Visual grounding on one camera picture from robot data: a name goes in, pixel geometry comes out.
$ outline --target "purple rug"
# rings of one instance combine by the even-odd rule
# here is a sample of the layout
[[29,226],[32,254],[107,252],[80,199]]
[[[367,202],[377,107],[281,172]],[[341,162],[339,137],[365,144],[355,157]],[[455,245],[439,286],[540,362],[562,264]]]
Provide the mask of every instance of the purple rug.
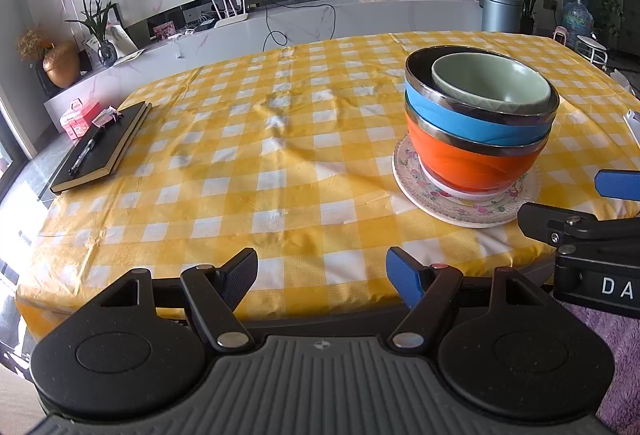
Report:
[[564,304],[609,345],[616,372],[598,417],[619,435],[640,435],[640,320]]

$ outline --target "vase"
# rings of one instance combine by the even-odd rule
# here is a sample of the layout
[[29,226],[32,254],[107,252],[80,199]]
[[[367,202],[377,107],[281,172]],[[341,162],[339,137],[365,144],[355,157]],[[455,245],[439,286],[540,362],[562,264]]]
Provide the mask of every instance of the vase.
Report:
[[531,36],[533,34],[533,25],[536,21],[533,18],[522,17],[520,19],[520,34]]
[[70,87],[80,78],[78,46],[73,41],[56,45],[45,54],[42,68],[53,84],[60,88]]
[[100,63],[102,63],[104,68],[113,66],[113,63],[118,59],[116,47],[114,47],[113,43],[109,40],[103,41],[98,45],[98,57],[100,58]]

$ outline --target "glass vase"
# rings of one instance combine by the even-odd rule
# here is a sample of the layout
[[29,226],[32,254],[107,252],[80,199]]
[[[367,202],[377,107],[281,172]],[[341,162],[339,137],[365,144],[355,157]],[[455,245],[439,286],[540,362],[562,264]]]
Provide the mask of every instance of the glass vase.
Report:
[[100,63],[104,68],[109,68],[113,66],[113,63],[118,59],[118,53],[116,52],[116,47],[113,46],[113,43],[110,41],[103,41],[98,45],[98,57],[100,58]]

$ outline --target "floral plate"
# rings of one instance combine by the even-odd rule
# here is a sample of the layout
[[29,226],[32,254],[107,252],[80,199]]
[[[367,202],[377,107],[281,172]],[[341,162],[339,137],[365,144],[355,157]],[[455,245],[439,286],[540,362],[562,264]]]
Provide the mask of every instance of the floral plate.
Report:
[[533,166],[504,193],[490,200],[456,198],[427,178],[408,134],[396,145],[393,169],[398,186],[409,200],[434,218],[460,227],[482,229],[507,224],[517,218],[521,205],[533,202],[540,192],[540,174]]

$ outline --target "small box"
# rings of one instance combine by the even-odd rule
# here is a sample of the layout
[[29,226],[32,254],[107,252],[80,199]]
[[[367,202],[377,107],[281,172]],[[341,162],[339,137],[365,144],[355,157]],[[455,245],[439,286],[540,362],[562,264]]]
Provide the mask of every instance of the small box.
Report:
[[71,108],[60,117],[60,124],[71,139],[79,139],[101,111],[102,107],[97,99],[91,98],[85,103],[75,99],[71,102]]

